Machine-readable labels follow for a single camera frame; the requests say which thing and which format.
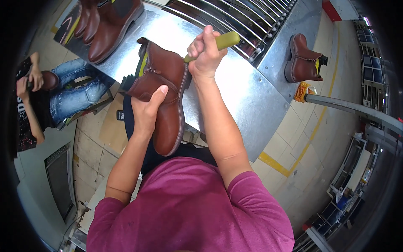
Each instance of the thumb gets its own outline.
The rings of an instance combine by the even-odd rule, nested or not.
[[[164,101],[166,94],[168,93],[168,86],[161,85],[151,96],[150,102],[148,103],[148,109],[156,114],[161,103]]]
[[[204,27],[203,41],[206,46],[206,51],[218,51],[217,42],[213,33],[213,27],[211,25]]]

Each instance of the brown leather boot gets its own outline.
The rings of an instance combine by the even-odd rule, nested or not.
[[[88,52],[88,60],[100,63],[121,43],[132,21],[144,11],[140,0],[105,1],[98,5],[100,23]]]
[[[41,87],[42,90],[52,90],[59,85],[59,76],[52,71],[42,71],[42,77],[44,79],[44,84]]]
[[[190,84],[191,75],[187,69],[188,65],[179,54],[164,50],[143,37],[137,42],[142,46],[136,75],[140,70],[143,75],[135,80],[127,93],[140,101],[148,102],[161,85],[169,87],[165,100],[158,109],[152,136],[155,151],[160,155],[169,156],[177,150],[183,138],[185,116],[182,97],[185,88]],[[146,52],[146,65],[144,69],[139,69]]]
[[[98,13],[98,3],[99,0],[88,0],[90,1],[90,11],[89,18],[87,22],[87,27],[84,31],[83,42],[86,46],[92,43],[94,35],[97,32],[98,25],[100,23],[100,15]]]
[[[308,49],[306,38],[303,34],[295,34],[290,41],[291,60],[285,66],[284,74],[288,82],[323,81],[316,60],[320,59],[320,65],[327,65],[327,57],[323,54]]]
[[[75,37],[82,37],[84,34],[84,30],[88,23],[90,8],[91,8],[91,0],[80,0],[81,3],[81,15],[80,20],[78,21],[77,27],[74,29]]]

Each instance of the red stripe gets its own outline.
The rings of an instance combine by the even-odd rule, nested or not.
[[[341,21],[341,17],[337,13],[336,9],[333,7],[330,0],[323,0],[322,8],[325,10],[326,14],[329,16],[332,22]]]

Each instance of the hand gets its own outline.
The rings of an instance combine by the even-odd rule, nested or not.
[[[151,138],[155,130],[157,111],[168,93],[168,86],[161,85],[151,96],[149,102],[131,98],[134,115],[134,132]]]
[[[189,56],[198,56],[196,60],[189,62],[189,72],[193,79],[214,78],[218,65],[228,51],[226,48],[218,50],[215,37],[219,35],[218,31],[213,31],[211,25],[207,25],[187,48]]]
[[[44,84],[44,79],[39,67],[32,66],[31,73],[29,74],[29,81],[33,83],[32,91],[38,91]]]
[[[23,101],[27,101],[29,99],[29,92],[27,91],[27,81],[27,77],[22,77],[17,81],[17,96]]]

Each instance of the jeans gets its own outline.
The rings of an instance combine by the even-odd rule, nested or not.
[[[130,98],[130,96],[125,96],[125,98],[123,99],[123,114],[128,140],[133,135],[134,130],[134,115],[133,109],[131,107]],[[154,144],[151,139],[148,144],[147,151],[145,152],[143,166],[141,167],[141,174],[145,176],[162,162],[177,156],[197,158],[205,163],[217,166],[217,163],[214,160],[213,155],[211,155],[208,147],[196,148],[193,144],[180,143],[178,149],[175,151],[174,154],[170,156],[162,156],[155,151]]]
[[[80,58],[60,64],[52,70],[59,76],[59,86],[50,91],[50,114],[55,123],[98,102],[115,80]],[[89,76],[95,79],[85,87],[64,89],[72,80]]]

